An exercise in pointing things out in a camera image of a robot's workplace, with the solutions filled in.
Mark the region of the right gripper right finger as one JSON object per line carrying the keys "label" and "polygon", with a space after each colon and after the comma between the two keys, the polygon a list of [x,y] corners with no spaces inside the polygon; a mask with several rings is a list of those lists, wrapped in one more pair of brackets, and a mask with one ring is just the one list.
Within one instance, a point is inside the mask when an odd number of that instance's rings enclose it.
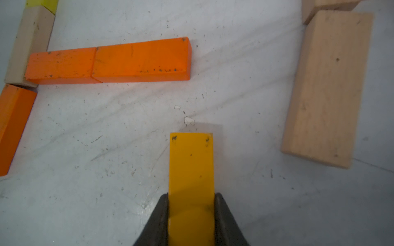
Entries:
{"label": "right gripper right finger", "polygon": [[249,246],[221,193],[215,194],[214,219],[216,246]]}

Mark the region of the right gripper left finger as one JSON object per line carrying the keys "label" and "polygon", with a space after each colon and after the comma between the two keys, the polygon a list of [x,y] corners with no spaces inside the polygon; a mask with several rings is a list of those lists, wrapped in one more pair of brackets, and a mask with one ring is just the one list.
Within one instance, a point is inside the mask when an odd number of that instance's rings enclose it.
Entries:
{"label": "right gripper left finger", "polygon": [[163,194],[134,246],[168,246],[168,194]]}

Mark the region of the yellow-orange wooden block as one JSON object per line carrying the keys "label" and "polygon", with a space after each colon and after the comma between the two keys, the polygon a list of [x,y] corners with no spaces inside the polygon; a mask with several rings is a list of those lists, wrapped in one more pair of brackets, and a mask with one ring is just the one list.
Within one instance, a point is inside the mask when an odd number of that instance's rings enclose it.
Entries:
{"label": "yellow-orange wooden block", "polygon": [[170,246],[214,245],[214,150],[210,133],[171,133]]}

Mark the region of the natural block diagonal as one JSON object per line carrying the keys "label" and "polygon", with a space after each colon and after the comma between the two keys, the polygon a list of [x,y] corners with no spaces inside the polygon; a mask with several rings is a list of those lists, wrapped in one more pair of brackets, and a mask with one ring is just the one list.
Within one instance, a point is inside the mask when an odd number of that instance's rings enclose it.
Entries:
{"label": "natural block diagonal", "polygon": [[307,25],[283,153],[351,167],[373,19],[367,12],[321,10]]}

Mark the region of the long orange block bottom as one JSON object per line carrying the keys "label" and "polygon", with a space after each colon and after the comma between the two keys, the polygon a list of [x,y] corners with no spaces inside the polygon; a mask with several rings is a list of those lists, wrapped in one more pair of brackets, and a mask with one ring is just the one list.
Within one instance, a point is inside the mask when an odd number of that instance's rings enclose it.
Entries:
{"label": "long orange block bottom", "polygon": [[188,81],[191,60],[187,37],[101,46],[92,76],[102,83]]}

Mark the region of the orange block horizontal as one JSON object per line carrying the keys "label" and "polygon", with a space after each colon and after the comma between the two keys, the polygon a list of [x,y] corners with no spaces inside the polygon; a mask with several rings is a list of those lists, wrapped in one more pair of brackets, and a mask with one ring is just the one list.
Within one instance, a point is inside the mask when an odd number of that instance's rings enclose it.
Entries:
{"label": "orange block horizontal", "polygon": [[5,85],[1,94],[1,176],[6,176],[30,116],[37,93]]}

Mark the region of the natural block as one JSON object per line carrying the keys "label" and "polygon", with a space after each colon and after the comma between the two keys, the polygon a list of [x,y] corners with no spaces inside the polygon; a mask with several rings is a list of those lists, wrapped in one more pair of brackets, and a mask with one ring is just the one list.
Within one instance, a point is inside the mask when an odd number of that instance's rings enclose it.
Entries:
{"label": "natural block", "polygon": [[55,15],[44,6],[25,8],[11,52],[5,84],[25,88],[38,86],[25,80],[25,72],[31,54],[47,51],[54,19]]}
{"label": "natural block", "polygon": [[358,0],[301,0],[302,22],[308,25],[321,10],[352,11],[361,2]]}

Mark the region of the yellow-green block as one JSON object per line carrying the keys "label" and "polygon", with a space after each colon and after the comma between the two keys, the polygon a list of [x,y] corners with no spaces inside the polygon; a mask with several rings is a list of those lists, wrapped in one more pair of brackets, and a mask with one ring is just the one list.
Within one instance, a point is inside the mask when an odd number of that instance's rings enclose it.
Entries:
{"label": "yellow-green block", "polygon": [[36,6],[43,6],[48,9],[52,14],[56,14],[58,0],[27,0],[26,1],[26,8],[27,7],[36,7]]}

